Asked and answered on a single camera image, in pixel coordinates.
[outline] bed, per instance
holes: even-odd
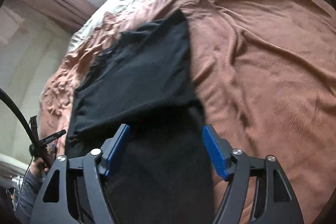
[[[323,0],[107,0],[42,92],[40,137],[68,128],[75,88],[120,32],[176,9],[188,18],[206,122],[250,156],[275,155],[313,223],[336,186],[336,11]],[[213,181],[218,208],[226,182]],[[241,223],[252,201],[249,191]]]

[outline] black cloth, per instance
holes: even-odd
[[[133,140],[105,185],[119,223],[211,223],[204,120],[190,80],[188,23],[177,10],[123,32],[96,58],[75,91],[66,155],[84,156],[126,123]]]

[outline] white wall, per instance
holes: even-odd
[[[25,20],[8,45],[0,44],[0,87],[29,120],[38,113],[41,91],[59,67],[71,35],[19,1],[6,0],[4,5]],[[29,163],[30,143],[16,117],[0,102],[0,153]]]

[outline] gray sleeve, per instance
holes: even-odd
[[[18,204],[15,211],[16,218],[22,224],[29,224],[33,206],[37,194],[42,186],[42,178],[34,176],[30,170],[27,172],[22,192],[18,197]]]

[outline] metal screw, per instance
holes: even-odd
[[[232,150],[232,153],[239,156],[243,153],[243,151],[241,149],[235,148]]]
[[[101,150],[99,148],[95,148],[95,149],[92,149],[91,150],[91,154],[96,156],[96,155],[99,155],[101,152]]]
[[[59,161],[65,161],[66,160],[66,156],[64,156],[64,155],[61,155],[61,156],[58,156],[57,157],[57,159],[59,160]]]
[[[267,158],[269,161],[276,161],[277,159],[273,155],[268,155]]]

